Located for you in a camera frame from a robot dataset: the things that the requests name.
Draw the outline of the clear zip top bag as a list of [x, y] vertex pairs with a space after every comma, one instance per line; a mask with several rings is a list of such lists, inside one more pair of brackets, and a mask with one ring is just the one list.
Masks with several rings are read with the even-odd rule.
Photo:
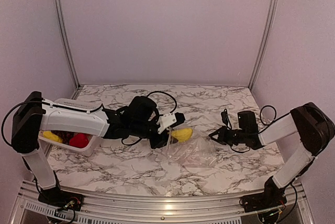
[[193, 135], [186, 142], [172, 143], [172, 131], [169, 130], [167, 145], [162, 149], [170, 163], [184, 167], [212, 167], [217, 157], [214, 144], [204, 134], [193, 129]]

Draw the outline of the peach fake fruit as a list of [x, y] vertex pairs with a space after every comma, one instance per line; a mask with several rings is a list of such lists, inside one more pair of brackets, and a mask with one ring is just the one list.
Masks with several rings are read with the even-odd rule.
[[172, 131], [172, 143], [186, 142], [191, 139], [193, 135], [192, 128], [183, 128]]

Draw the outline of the red fake pepper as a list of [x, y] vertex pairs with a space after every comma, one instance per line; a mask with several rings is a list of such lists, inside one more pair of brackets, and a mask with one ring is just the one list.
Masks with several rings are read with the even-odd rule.
[[89, 144], [86, 134], [78, 133], [69, 142], [69, 145], [75, 148], [85, 148]]

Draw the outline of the purple fake grapes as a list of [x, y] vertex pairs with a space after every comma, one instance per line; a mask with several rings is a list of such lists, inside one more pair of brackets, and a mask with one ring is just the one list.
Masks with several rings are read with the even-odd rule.
[[69, 144], [70, 140], [74, 137], [74, 133], [68, 131], [55, 131], [54, 134], [60, 137], [64, 144]]

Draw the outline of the yellow fake lemon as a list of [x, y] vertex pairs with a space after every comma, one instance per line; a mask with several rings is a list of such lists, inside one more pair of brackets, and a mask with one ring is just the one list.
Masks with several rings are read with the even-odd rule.
[[57, 142], [57, 143], [63, 143], [63, 139], [59, 137], [58, 135], [52, 133], [51, 131], [44, 131], [42, 133], [44, 138], [47, 138], [51, 141]]

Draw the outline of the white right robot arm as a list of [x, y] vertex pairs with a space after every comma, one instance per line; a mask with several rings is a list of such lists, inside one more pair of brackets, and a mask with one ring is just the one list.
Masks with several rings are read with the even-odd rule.
[[232, 128], [226, 110], [221, 113], [221, 119], [224, 126], [210, 133], [209, 137], [230, 147], [245, 144], [252, 150], [258, 150], [295, 133], [300, 137], [296, 151], [283, 167], [265, 182], [264, 192], [259, 197], [259, 202], [264, 207], [271, 207], [278, 201], [280, 193], [308, 170], [314, 159], [334, 138], [334, 122], [312, 102], [291, 109], [262, 130], [258, 129], [255, 113], [250, 110], [238, 112], [237, 129]]

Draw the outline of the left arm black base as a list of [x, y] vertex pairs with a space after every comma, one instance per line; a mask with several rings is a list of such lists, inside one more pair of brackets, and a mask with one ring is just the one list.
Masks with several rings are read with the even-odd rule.
[[80, 211], [83, 203], [83, 195], [68, 191], [63, 191], [60, 187], [59, 180], [55, 172], [55, 187], [51, 189], [40, 189], [38, 201], [58, 207], [58, 211], [63, 211], [66, 209], [74, 209], [75, 211]]

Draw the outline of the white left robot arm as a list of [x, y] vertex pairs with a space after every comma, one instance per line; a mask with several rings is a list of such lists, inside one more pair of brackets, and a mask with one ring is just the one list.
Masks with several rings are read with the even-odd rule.
[[57, 177], [39, 149], [41, 131], [68, 131], [121, 140], [134, 136], [149, 139], [152, 148], [159, 148], [168, 139], [167, 129], [176, 123], [175, 113], [160, 114], [156, 103], [146, 96], [136, 96], [130, 105], [118, 110], [103, 105], [85, 110], [54, 103], [43, 99], [40, 92], [32, 92], [9, 112], [14, 115], [9, 146], [23, 157], [41, 189], [46, 191], [46, 198], [56, 206], [64, 204], [66, 194], [59, 189]]

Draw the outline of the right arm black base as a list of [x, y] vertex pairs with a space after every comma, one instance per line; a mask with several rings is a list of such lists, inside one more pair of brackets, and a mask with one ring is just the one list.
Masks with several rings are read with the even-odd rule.
[[263, 192], [242, 196], [239, 201], [245, 212], [266, 210], [286, 203], [285, 188], [278, 188], [272, 176], [265, 182]]

